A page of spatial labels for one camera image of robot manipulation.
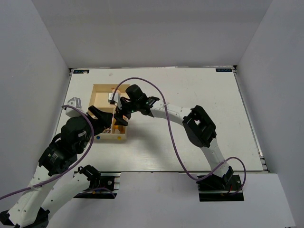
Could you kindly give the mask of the orange sunscreen tube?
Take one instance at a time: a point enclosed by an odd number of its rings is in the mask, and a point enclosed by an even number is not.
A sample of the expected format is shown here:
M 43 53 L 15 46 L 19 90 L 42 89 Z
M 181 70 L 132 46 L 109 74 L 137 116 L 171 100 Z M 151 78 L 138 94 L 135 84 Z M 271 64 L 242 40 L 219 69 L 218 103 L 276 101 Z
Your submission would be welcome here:
M 114 130 L 118 130 L 119 129 L 119 125 L 116 123 L 115 119 L 113 119 L 113 129 Z

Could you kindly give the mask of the beige sponge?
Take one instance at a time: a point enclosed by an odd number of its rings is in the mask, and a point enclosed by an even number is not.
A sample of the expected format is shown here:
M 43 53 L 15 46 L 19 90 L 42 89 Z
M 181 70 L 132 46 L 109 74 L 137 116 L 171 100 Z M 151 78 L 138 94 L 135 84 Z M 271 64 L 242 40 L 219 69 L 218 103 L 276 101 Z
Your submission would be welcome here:
M 119 95 L 121 94 L 121 91 L 118 90 L 118 89 L 117 89 L 117 90 L 113 89 L 113 90 L 112 90 L 112 93 L 114 93 L 114 92 L 115 92 L 116 94 L 119 94 Z

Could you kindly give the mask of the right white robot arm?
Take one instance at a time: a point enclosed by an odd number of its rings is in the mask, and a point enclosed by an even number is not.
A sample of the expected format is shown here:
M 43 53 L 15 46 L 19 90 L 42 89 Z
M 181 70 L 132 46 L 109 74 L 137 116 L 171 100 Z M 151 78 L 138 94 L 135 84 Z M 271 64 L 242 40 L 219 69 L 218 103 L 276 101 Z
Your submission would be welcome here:
M 123 97 L 114 90 L 108 96 L 109 103 L 116 105 L 116 125 L 127 126 L 132 113 L 140 112 L 183 126 L 189 141 L 202 150 L 212 170 L 210 176 L 198 183 L 209 184 L 217 190 L 224 190 L 231 185 L 233 169 L 225 162 L 216 139 L 216 126 L 203 107 L 197 105 L 194 108 L 183 108 L 170 105 L 157 97 L 148 97 L 138 85 L 127 87 L 126 94 L 128 96 Z

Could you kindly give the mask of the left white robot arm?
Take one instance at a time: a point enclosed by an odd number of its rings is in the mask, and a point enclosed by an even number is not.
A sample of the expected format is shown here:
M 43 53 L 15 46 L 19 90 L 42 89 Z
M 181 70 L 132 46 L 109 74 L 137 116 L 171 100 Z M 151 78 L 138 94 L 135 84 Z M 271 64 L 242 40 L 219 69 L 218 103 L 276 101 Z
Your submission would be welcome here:
M 0 221 L 3 225 L 45 228 L 53 214 L 78 194 L 112 192 L 109 178 L 87 165 L 79 167 L 77 174 L 66 186 L 49 195 L 57 180 L 79 164 L 77 156 L 88 154 L 94 137 L 112 125 L 113 114 L 93 105 L 87 113 L 71 105 L 65 105 L 64 109 L 70 118 L 43 152 L 29 185 L 16 191 L 22 194 L 17 203 L 1 212 Z

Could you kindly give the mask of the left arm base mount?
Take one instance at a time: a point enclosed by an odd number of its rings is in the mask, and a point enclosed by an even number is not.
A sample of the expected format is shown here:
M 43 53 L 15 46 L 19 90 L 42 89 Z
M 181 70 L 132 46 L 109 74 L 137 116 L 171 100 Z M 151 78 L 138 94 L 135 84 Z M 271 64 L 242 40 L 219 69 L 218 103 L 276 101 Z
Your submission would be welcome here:
M 83 174 L 89 181 L 89 187 L 74 196 L 76 199 L 115 199 L 119 190 L 120 174 L 98 171 L 91 165 L 78 167 L 73 177 Z

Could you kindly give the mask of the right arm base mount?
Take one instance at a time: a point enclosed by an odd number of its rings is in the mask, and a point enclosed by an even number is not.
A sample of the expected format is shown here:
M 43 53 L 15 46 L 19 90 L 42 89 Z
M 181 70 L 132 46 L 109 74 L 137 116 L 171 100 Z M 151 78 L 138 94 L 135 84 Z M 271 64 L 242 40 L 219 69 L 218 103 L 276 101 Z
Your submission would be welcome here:
M 227 184 L 223 184 L 215 176 L 198 181 L 200 202 L 244 201 L 239 175 L 233 175 Z

